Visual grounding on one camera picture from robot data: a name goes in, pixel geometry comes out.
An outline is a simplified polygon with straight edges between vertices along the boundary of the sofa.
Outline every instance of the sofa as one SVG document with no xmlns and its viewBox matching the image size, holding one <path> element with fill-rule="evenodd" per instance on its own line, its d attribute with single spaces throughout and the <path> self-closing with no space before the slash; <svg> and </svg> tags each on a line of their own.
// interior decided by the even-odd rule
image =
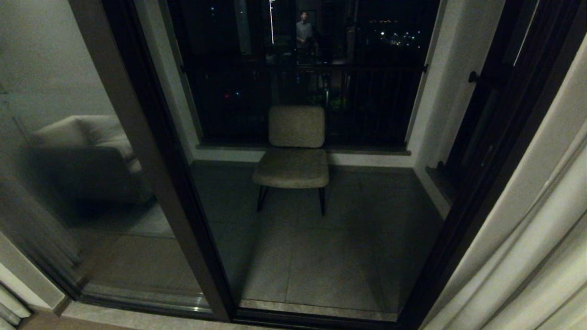
<svg viewBox="0 0 587 330">
<path fill-rule="evenodd" d="M 74 201 L 143 203 L 153 196 L 116 116 L 70 116 L 31 134 L 35 164 Z"/>
</svg>

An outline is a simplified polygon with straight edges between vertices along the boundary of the black metal chair leg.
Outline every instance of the black metal chair leg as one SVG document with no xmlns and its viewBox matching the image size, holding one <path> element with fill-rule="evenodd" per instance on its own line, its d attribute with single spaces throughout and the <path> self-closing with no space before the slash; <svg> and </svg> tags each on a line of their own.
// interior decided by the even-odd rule
<svg viewBox="0 0 587 330">
<path fill-rule="evenodd" d="M 267 196 L 268 190 L 269 187 L 267 186 L 261 186 L 261 188 L 259 189 L 259 199 L 257 200 L 257 212 L 261 212 L 261 209 L 263 208 L 263 202 L 265 201 L 265 196 Z"/>
<path fill-rule="evenodd" d="M 324 201 L 324 188 L 318 188 L 318 194 L 320 195 L 320 210 L 322 210 L 322 216 L 326 214 L 326 205 Z"/>
</svg>

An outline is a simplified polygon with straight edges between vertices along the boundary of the chair backrest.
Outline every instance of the chair backrest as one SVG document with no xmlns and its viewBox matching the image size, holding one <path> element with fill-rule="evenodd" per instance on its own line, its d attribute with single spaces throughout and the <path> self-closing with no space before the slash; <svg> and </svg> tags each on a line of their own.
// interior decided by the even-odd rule
<svg viewBox="0 0 587 330">
<path fill-rule="evenodd" d="M 269 142 L 276 147 L 320 148 L 325 114 L 320 106 L 274 106 L 269 110 Z"/>
</svg>

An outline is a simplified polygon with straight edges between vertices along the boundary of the white curtain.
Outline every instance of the white curtain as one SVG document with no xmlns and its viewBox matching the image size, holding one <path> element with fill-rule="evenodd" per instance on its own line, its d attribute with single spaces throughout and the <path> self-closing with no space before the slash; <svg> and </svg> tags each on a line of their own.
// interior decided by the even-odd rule
<svg viewBox="0 0 587 330">
<path fill-rule="evenodd" d="M 30 315 L 31 312 L 0 285 L 0 330 L 14 330 L 22 318 Z"/>
<path fill-rule="evenodd" d="M 587 147 L 425 330 L 587 329 Z"/>
</svg>

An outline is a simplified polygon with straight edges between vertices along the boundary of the chair seat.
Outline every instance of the chair seat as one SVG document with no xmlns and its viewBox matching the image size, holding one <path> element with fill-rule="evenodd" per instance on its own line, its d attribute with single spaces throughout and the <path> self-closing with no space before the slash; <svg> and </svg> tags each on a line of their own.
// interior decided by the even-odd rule
<svg viewBox="0 0 587 330">
<path fill-rule="evenodd" d="M 328 185 L 324 149 L 269 149 L 257 164 L 253 182 L 275 188 L 322 188 Z"/>
</svg>

